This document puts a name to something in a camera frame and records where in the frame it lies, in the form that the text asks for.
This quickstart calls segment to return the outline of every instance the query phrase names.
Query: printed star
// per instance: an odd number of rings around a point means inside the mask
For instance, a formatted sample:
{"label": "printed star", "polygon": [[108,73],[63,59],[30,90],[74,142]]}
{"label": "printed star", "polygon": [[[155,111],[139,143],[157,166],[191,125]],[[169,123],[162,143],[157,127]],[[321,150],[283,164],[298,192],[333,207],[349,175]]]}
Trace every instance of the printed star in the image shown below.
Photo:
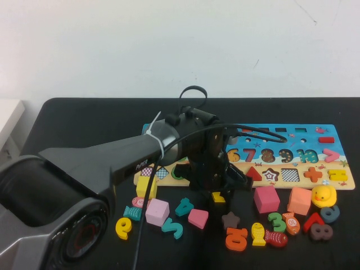
{"label": "printed star", "polygon": [[349,166],[349,164],[348,164],[348,162],[346,160],[340,160],[340,162],[343,165],[343,167]]}
{"label": "printed star", "polygon": [[263,172],[263,174],[266,178],[266,181],[277,181],[280,173],[275,172],[273,169],[269,168]]}

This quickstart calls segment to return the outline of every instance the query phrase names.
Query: black table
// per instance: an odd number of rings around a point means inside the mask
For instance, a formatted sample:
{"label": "black table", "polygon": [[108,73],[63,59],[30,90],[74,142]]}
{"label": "black table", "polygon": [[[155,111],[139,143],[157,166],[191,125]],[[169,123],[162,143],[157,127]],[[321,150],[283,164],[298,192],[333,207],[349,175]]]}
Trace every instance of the black table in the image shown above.
{"label": "black table", "polygon": [[[161,110],[163,115],[177,108],[177,99],[55,98],[47,101],[30,132],[22,154],[37,154],[49,147],[88,147],[136,136],[143,123],[149,123]],[[194,105],[196,101],[186,100]],[[216,98],[202,108],[228,123],[334,124],[343,144],[355,182],[359,185],[360,98]],[[290,190],[277,190],[286,212]],[[126,205],[136,196],[133,179],[118,186],[115,217],[110,221],[101,243],[84,258],[78,269],[130,269],[138,235],[138,224],[128,241],[120,240],[115,223]],[[182,238],[163,234],[160,228],[145,226],[139,269],[355,269],[360,265],[359,188],[339,191],[340,218],[332,225],[334,237],[329,242],[313,243],[307,235],[289,237],[283,250],[270,246],[252,247],[251,226],[260,221],[271,228],[266,217],[259,216],[253,192],[237,191],[231,210],[241,218],[240,228],[247,228],[247,248],[242,253],[227,250],[220,225],[208,221],[202,231],[178,219],[174,210],[188,197],[198,209],[206,209],[199,193],[187,188],[159,187],[157,198],[170,203],[170,217],[183,224]],[[305,218],[299,218],[301,225]]]}

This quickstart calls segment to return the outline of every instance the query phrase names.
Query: zip tie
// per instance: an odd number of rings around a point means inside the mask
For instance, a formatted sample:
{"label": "zip tie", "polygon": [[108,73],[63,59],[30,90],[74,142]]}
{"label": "zip tie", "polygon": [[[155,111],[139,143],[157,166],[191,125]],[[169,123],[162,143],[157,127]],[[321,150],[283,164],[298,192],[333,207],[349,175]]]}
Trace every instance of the zip tie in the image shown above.
{"label": "zip tie", "polygon": [[161,159],[164,158],[164,146],[163,146],[163,143],[161,142],[161,140],[159,138],[157,138],[156,136],[152,135],[151,134],[151,128],[152,128],[152,125],[154,124],[154,122],[157,120],[157,118],[159,117],[159,115],[161,114],[161,111],[158,112],[158,114],[155,116],[155,118],[153,119],[153,121],[151,122],[148,130],[145,132],[145,134],[149,135],[150,137],[156,139],[158,142],[159,142],[159,145],[160,145],[160,149],[161,149]]}

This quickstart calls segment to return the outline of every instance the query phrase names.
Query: yellow rubber duck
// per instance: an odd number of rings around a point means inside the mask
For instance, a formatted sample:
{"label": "yellow rubber duck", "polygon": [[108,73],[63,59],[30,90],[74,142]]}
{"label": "yellow rubber duck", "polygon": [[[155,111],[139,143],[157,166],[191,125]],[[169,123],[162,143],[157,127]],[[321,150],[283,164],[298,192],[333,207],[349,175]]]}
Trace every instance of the yellow rubber duck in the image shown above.
{"label": "yellow rubber duck", "polygon": [[336,189],[329,184],[316,186],[312,190],[311,200],[317,207],[332,207],[336,204]]}

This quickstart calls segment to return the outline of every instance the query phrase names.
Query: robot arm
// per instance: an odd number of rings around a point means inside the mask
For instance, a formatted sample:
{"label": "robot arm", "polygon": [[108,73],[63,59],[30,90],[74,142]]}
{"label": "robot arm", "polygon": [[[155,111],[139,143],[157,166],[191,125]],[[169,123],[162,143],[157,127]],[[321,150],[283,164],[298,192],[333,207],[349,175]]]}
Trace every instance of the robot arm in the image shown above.
{"label": "robot arm", "polygon": [[157,162],[161,148],[162,166],[188,157],[189,164],[177,165],[175,174],[195,190],[251,188],[251,178],[230,164],[225,152],[230,139],[241,135],[234,125],[185,107],[154,122],[151,134],[81,149],[49,148],[41,158],[25,156],[1,167],[0,264],[71,267],[104,234],[115,208],[115,187]]}

